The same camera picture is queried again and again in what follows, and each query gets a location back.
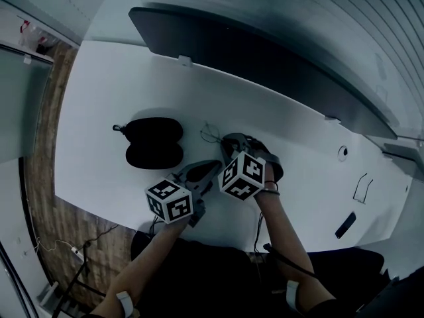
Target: black panel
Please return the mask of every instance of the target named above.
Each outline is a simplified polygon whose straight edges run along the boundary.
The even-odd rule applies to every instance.
[[[133,8],[129,16],[153,53],[189,56],[196,64],[253,81],[339,119],[352,132],[397,138],[383,114],[346,80],[324,72],[257,28],[157,3]]]

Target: wooden floor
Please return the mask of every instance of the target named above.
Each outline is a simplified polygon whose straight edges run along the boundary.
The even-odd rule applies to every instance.
[[[97,237],[114,223],[96,217],[54,194],[54,151],[60,107],[66,83],[76,57],[76,50],[60,44],[48,55],[54,58],[54,66],[38,120],[35,152],[25,159],[25,185],[28,205],[32,214],[36,235],[46,248],[54,248],[55,240],[69,242],[80,247],[86,240]],[[118,226],[93,242],[87,250],[88,277],[79,280],[103,293],[111,279],[130,261],[130,247],[134,231]],[[48,275],[65,290],[80,267],[70,247],[57,242],[57,249],[46,252],[39,249]],[[101,297],[75,285],[71,296],[78,302],[95,307]]]

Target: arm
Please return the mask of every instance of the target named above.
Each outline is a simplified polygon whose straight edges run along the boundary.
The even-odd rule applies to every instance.
[[[265,176],[265,180],[274,180],[274,173],[269,164],[266,165]],[[275,185],[273,183],[266,183],[266,187],[275,188]],[[262,192],[258,193],[255,199],[264,214],[272,247],[298,266],[313,272],[311,260],[303,248],[299,237],[296,235],[278,195]],[[297,271],[279,260],[277,263],[280,272],[287,280],[293,280],[299,283],[297,306],[303,313],[307,313],[323,301],[334,299],[319,280]]]
[[[112,281],[105,299],[91,312],[104,318],[123,317],[124,311],[116,294],[127,291],[135,305],[143,289],[171,251],[175,241],[186,228],[189,218],[165,225],[150,244]]]

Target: round hole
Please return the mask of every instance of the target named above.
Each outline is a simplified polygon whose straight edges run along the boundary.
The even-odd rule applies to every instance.
[[[344,162],[347,159],[347,147],[342,146],[339,149],[339,153],[337,154],[337,158],[339,159],[339,162]]]

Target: white strap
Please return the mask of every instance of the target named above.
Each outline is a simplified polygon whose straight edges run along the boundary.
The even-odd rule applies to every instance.
[[[121,302],[121,305],[125,312],[125,318],[130,317],[134,311],[133,301],[131,300],[130,295],[127,291],[120,292],[117,294],[118,300]]]
[[[298,286],[299,286],[299,283],[294,282],[293,280],[289,280],[287,282],[286,301],[287,301],[287,304],[290,306],[290,309],[292,309],[293,311],[302,315],[296,309],[296,297],[297,297],[297,287]]]

